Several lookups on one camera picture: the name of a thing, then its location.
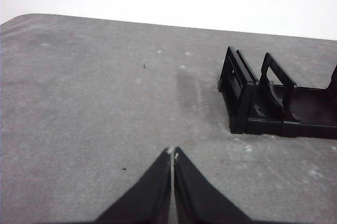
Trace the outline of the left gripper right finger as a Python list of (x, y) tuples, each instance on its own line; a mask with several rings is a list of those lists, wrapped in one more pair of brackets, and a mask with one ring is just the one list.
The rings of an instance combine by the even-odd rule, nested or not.
[(174, 193), (179, 223), (251, 222), (207, 181), (180, 147), (174, 152)]

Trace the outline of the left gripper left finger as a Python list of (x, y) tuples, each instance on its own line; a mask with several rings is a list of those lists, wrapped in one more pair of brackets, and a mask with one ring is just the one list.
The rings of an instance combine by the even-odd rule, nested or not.
[(168, 223), (171, 150), (165, 148), (142, 177), (107, 208), (98, 223)]

